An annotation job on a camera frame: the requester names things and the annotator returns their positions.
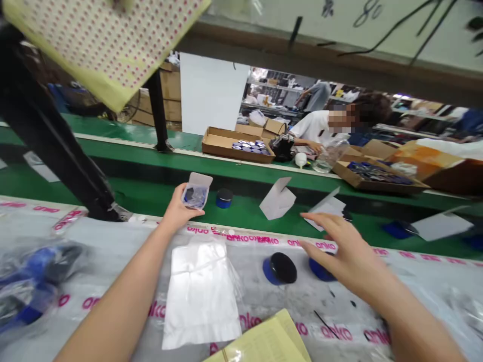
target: yellow paper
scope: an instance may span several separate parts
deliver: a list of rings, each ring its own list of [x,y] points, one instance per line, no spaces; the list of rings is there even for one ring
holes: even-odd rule
[[[211,0],[4,0],[5,18],[115,112]]]
[[[311,362],[286,309],[245,332],[205,362]]]

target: hand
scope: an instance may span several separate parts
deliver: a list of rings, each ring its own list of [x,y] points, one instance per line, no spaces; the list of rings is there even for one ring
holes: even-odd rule
[[[371,304],[381,293],[387,282],[397,278],[382,259],[361,237],[356,228],[339,216],[330,214],[300,214],[323,227],[337,243],[339,250],[331,256],[312,244],[302,241],[300,245],[308,256],[330,271],[354,294]]]
[[[184,183],[175,188],[173,197],[171,198],[170,204],[166,208],[165,215],[160,223],[160,225],[163,225],[163,227],[166,227],[173,232],[178,231],[190,219],[205,214],[203,210],[189,209],[183,205],[181,196],[183,195],[186,185],[187,183]]]
[[[307,141],[307,146],[313,149],[317,155],[320,155],[322,153],[323,146],[320,143]]]

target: clear plastic container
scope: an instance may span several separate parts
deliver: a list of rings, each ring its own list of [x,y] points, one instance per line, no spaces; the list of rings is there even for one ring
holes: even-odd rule
[[[313,163],[313,169],[320,173],[329,173],[336,162],[346,153],[350,144],[349,134],[343,134],[332,140]]]

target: patterned paper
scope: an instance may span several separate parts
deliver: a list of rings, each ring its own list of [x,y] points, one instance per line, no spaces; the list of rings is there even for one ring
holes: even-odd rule
[[[211,0],[4,0],[6,19],[115,112]]]

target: dark hair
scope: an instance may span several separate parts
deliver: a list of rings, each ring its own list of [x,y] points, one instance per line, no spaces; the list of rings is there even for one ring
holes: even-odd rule
[[[355,101],[359,122],[372,127],[378,123],[384,123],[392,113],[391,101],[381,93],[363,93]]]

